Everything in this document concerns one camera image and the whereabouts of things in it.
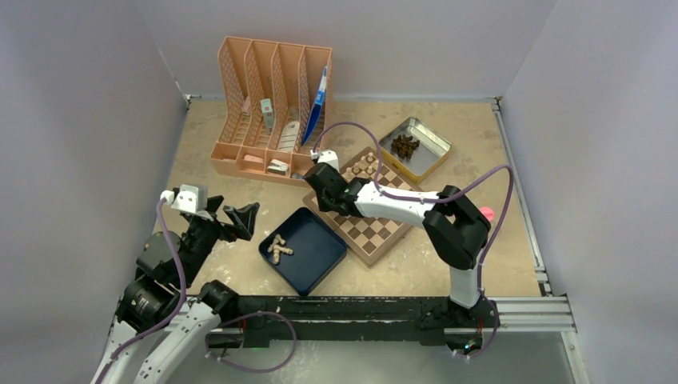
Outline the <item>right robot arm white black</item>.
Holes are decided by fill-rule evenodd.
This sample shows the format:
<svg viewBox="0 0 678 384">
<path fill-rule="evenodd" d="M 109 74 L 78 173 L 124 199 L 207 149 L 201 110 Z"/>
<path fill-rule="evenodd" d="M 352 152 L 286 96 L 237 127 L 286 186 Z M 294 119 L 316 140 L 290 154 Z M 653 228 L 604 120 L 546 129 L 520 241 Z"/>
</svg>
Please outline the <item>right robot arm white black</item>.
<svg viewBox="0 0 678 384">
<path fill-rule="evenodd" d="M 363 171 L 348 180 L 334 166 L 318 162 L 304 180 L 314 190 L 322 212 L 384 218 L 424 230 L 438 257 L 449 266 L 450 318 L 467 326 L 481 312 L 478 262 L 489 246 L 491 223 L 466 194 L 489 175 L 463 190 L 446 186 L 440 192 L 420 192 L 383 186 L 379 183 L 382 164 L 377 162 L 370 168 L 370 173 Z"/>
</svg>

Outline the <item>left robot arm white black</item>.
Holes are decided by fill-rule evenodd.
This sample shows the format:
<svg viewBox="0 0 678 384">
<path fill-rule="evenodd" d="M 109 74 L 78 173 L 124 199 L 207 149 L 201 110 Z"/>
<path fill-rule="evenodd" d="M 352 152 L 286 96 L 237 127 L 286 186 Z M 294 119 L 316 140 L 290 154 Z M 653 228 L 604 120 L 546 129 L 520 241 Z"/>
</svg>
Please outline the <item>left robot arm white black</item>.
<svg viewBox="0 0 678 384">
<path fill-rule="evenodd" d="M 187 230 L 176 234 L 158 218 L 161 230 L 147 238 L 134 279 L 118 301 L 94 383 L 164 383 L 199 339 L 236 322 L 238 295 L 219 281 L 206 283 L 181 313 L 214 245 L 253 237 L 259 203 L 234 208 L 223 200 L 178 188 L 162 193 L 157 212 L 163 206 L 178 211 Z"/>
</svg>

